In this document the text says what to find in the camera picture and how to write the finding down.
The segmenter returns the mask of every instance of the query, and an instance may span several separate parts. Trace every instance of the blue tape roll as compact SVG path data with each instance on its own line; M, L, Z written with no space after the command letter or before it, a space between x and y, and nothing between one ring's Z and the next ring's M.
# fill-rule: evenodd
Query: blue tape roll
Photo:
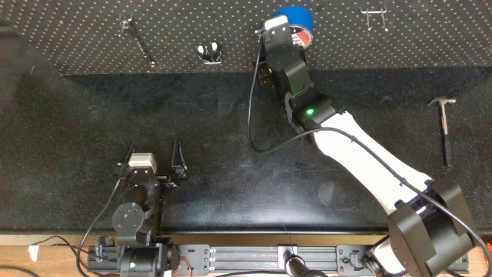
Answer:
M313 15L306 9L302 7L286 7L281 8L274 13L274 17L285 15L289 20L289 25L297 25L308 30L311 35L313 34Z

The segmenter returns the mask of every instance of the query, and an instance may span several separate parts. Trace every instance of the black tabletop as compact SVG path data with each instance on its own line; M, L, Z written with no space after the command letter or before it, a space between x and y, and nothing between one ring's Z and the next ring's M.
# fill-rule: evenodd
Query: black tabletop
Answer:
M191 177L165 194L165 232L386 230L371 193L306 140L269 155L246 139L249 73L61 77L30 60L3 68L0 231L83 232L106 202L111 170L135 141L158 171L180 139ZM492 70L419 68L312 72L317 89L414 169L444 173L437 96L447 107L454 170L476 226L492 230ZM292 136L278 100L254 99L253 136L268 147ZM111 231L121 187L96 225Z

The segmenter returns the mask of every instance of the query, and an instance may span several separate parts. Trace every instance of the hammer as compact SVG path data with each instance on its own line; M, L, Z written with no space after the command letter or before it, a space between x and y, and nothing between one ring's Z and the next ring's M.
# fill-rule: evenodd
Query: hammer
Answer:
M437 97L432 100L430 104L434 102L439 102L440 105L440 121L443 126L443 151L444 151L444 164L447 168L451 168L451 149L449 144L449 139L447 138L447 122L446 122L446 110L444 106L446 104L454 104L456 103L456 99L448 98L446 96Z

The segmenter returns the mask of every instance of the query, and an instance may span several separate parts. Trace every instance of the hammer handle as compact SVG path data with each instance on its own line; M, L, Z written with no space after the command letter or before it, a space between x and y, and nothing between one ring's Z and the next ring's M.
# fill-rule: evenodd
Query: hammer handle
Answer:
M444 151L444 164L451 167L451 146L449 143L448 134L443 134L443 151Z

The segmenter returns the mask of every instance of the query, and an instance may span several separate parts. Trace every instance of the pegboard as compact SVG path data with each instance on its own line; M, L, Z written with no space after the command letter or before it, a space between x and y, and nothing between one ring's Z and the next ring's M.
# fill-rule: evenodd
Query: pegboard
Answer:
M61 74L251 72L259 29L280 8L314 17L309 69L492 65L488 0L2 0L0 11ZM362 9L385 7L367 29ZM133 20L158 66L136 38L119 36L120 15ZM203 65L200 44L223 47L220 65Z

